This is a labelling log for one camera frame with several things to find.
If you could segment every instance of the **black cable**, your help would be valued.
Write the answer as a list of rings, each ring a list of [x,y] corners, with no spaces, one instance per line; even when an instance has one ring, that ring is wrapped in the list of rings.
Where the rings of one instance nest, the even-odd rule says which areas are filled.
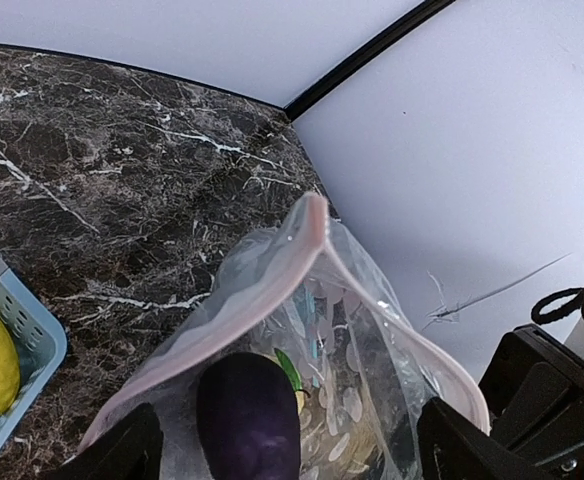
[[[537,325],[547,325],[548,323],[556,322],[567,317],[575,310],[581,308],[581,305],[583,305],[583,293],[584,288],[568,288],[567,290],[554,292],[553,294],[542,298],[536,303],[536,305],[534,305],[534,308],[532,308],[532,321]],[[547,313],[541,313],[541,310],[551,303],[554,303],[561,298],[571,297],[572,295],[576,296],[569,302],[564,303],[560,307]]]

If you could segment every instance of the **plastic bag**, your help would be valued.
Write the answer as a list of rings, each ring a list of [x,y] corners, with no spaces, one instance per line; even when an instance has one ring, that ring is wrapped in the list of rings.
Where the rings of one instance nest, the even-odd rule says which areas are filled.
[[[211,479],[195,424],[197,377],[230,351],[290,358],[310,394],[300,478],[418,478],[416,421],[433,395],[489,432],[472,378],[415,332],[380,269],[327,201],[305,194],[279,229],[245,236],[211,295],[106,402],[79,452],[150,402],[165,434],[163,480]]]

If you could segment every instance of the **dark marble surface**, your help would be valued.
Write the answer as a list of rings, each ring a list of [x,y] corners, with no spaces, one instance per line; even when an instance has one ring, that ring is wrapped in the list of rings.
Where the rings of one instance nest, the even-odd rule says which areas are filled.
[[[1,48],[0,254],[64,325],[69,352],[2,451],[0,479],[71,456],[234,242],[319,188],[277,110]]]

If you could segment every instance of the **plastic basket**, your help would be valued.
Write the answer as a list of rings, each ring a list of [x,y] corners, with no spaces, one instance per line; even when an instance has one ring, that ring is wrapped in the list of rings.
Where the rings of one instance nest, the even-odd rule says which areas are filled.
[[[19,281],[0,258],[0,318],[19,354],[21,389],[14,404],[0,416],[0,449],[37,395],[61,364],[67,351],[63,327]]]

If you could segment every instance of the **purple eggplant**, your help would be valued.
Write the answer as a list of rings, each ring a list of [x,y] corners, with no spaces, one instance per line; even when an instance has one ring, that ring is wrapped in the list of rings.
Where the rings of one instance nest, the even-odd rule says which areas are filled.
[[[254,353],[233,353],[200,378],[197,430],[215,480],[298,480],[301,427],[283,369]]]

